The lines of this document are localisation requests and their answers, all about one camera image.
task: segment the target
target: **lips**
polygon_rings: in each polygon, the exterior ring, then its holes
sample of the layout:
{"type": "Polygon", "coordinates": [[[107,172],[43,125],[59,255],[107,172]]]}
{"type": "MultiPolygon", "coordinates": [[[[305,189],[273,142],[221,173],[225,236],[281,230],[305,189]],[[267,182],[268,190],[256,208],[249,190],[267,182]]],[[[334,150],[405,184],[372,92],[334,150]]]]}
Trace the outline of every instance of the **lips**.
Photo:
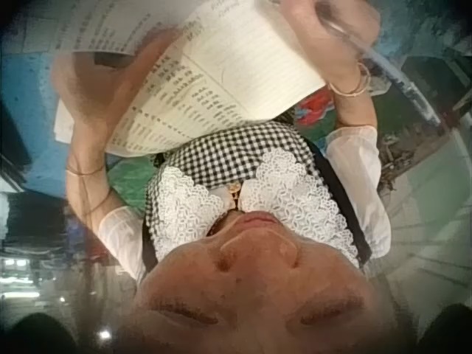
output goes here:
{"type": "Polygon", "coordinates": [[[267,224],[280,225],[280,221],[268,212],[248,212],[241,216],[235,225],[262,226],[267,224]]]}

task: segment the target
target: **white sleeve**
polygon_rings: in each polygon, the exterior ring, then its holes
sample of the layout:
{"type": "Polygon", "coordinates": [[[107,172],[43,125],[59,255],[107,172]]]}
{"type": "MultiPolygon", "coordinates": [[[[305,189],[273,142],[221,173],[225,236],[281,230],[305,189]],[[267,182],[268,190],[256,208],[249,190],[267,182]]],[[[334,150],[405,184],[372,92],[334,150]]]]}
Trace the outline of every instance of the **white sleeve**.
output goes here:
{"type": "Polygon", "coordinates": [[[341,128],[327,138],[327,159],[353,205],[372,258],[389,253],[392,230],[378,195],[382,165],[377,130],[370,126],[341,128]]]}
{"type": "Polygon", "coordinates": [[[142,218],[130,206],[108,213],[100,222],[98,238],[136,281],[145,275],[142,262],[142,218]]]}

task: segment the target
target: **nose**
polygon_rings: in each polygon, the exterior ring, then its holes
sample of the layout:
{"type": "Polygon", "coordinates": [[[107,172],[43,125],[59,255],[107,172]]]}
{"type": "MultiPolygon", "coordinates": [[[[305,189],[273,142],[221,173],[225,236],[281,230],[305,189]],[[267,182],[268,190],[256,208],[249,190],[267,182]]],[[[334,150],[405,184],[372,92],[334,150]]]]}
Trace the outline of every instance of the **nose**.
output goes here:
{"type": "Polygon", "coordinates": [[[275,268],[296,266],[298,248],[289,238],[267,229],[247,230],[220,247],[219,268],[253,271],[255,266],[275,268]]]}

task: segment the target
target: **lace collar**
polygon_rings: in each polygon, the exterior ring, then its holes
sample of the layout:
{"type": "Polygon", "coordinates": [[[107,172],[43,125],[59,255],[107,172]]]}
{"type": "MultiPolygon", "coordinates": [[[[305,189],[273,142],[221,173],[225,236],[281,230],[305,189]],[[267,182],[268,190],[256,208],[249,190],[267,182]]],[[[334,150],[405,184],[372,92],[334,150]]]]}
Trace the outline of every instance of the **lace collar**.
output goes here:
{"type": "MultiPolygon", "coordinates": [[[[178,168],[166,167],[157,187],[159,212],[153,244],[158,260],[175,247],[206,237],[231,207],[221,190],[210,192],[178,168]]],[[[276,216],[298,235],[338,249],[356,267],[358,251],[345,217],[319,176],[310,176],[292,153],[273,149],[263,155],[254,179],[243,183],[239,207],[276,216]]]]}

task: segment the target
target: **bangle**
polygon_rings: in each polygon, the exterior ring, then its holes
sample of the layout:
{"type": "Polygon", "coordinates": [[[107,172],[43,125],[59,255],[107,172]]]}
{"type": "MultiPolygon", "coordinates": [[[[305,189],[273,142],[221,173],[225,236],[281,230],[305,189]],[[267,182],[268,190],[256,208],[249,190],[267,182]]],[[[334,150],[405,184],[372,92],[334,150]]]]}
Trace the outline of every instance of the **bangle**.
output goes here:
{"type": "Polygon", "coordinates": [[[339,96],[343,97],[357,97],[361,96],[367,89],[370,87],[370,83],[372,82],[372,75],[370,74],[370,70],[361,62],[357,63],[359,69],[361,70],[361,81],[359,82],[358,86],[351,92],[342,92],[338,88],[336,88],[332,83],[328,83],[328,87],[331,91],[339,96]]]}
{"type": "Polygon", "coordinates": [[[99,172],[102,172],[103,170],[105,169],[105,164],[103,164],[103,166],[101,168],[99,168],[98,170],[95,170],[94,172],[90,172],[90,173],[80,173],[78,172],[76,169],[70,167],[69,165],[67,166],[66,168],[66,172],[67,173],[70,173],[71,175],[73,176],[77,176],[77,177],[84,177],[84,176],[92,176],[94,175],[95,173],[99,173],[99,172]]]}

